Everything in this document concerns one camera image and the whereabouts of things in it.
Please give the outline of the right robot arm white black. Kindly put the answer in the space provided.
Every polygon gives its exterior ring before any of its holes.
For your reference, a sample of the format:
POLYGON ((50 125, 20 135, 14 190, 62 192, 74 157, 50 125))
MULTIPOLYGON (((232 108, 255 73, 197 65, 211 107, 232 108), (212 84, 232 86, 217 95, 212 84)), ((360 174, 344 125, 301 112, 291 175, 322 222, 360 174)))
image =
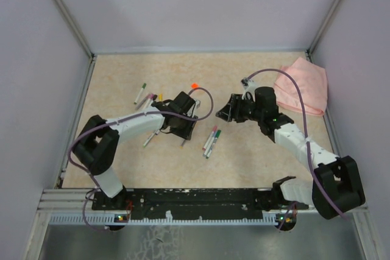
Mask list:
POLYGON ((255 121, 262 134, 289 150, 312 175, 312 181, 294 176, 272 185, 273 204, 281 209, 292 202, 313 206, 325 219, 332 219, 366 202, 356 161, 340 157, 301 132, 294 121, 279 111, 274 89, 262 86, 254 92, 232 94, 216 113, 226 122, 255 121))

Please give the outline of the lime cap white marker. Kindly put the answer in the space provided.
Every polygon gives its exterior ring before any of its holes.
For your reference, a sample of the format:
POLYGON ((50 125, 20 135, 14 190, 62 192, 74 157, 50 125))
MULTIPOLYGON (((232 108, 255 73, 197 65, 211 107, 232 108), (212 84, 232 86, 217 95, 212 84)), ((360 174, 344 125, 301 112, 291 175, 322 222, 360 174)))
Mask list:
POLYGON ((147 140, 145 140, 145 142, 143 143, 143 147, 147 147, 147 145, 152 141, 152 139, 157 136, 158 134, 160 133, 159 130, 156 130, 154 131, 153 133, 151 133, 149 135, 149 137, 147 138, 147 140))

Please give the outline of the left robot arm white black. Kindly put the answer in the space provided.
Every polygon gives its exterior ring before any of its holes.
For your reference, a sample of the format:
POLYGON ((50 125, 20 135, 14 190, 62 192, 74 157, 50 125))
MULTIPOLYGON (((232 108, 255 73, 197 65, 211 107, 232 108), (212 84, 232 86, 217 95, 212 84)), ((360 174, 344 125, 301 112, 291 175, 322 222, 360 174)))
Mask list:
POLYGON ((70 151, 105 194, 106 204, 120 209, 126 204, 127 195, 112 167, 118 145, 144 133, 166 129, 168 133, 190 140, 199 106, 199 100, 182 91, 173 100, 153 102, 128 116, 103 119, 95 115, 88 120, 70 151))

